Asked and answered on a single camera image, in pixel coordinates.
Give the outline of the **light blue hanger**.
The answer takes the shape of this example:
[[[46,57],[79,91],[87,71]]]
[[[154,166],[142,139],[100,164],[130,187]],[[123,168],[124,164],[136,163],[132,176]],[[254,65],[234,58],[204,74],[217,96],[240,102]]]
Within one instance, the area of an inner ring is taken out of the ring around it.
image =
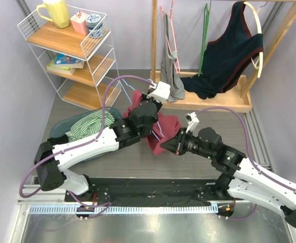
[[[129,85],[124,79],[121,79],[120,84],[121,84],[121,87],[122,87],[123,92],[125,93],[127,99],[129,100],[130,104],[133,104],[132,99],[130,98],[130,96],[129,96],[127,90],[126,90],[126,88],[124,87],[124,85],[127,86],[127,87],[129,87],[133,91],[135,91],[135,89],[131,85]],[[164,136],[164,134],[162,132],[162,128],[161,128],[159,122],[157,122],[157,125],[158,125],[159,130],[160,130],[161,138],[159,137],[159,135],[157,135],[157,133],[154,130],[152,131],[152,134],[156,137],[156,139],[158,141],[161,141],[161,139],[164,138],[165,136]]]

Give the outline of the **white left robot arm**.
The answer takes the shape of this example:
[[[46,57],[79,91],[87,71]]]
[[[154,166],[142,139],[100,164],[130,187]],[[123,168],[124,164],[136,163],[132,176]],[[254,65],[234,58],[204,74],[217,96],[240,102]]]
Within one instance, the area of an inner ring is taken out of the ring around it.
[[[129,147],[150,135],[163,103],[152,93],[142,94],[139,105],[127,117],[117,120],[102,133],[75,142],[68,142],[67,136],[63,135],[42,143],[34,159],[40,189],[51,191],[63,188],[73,192],[83,202],[90,201],[94,190],[89,178],[69,168],[84,160]]]

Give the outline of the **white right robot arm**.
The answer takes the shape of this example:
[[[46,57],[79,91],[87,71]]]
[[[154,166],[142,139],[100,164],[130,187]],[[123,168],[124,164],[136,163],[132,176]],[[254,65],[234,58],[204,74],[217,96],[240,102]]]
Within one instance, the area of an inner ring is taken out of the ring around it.
[[[221,173],[215,183],[215,195],[248,200],[275,213],[296,228],[296,184],[252,162],[244,153],[223,143],[212,128],[201,129],[197,136],[181,128],[162,148],[183,155],[190,152],[211,160]]]

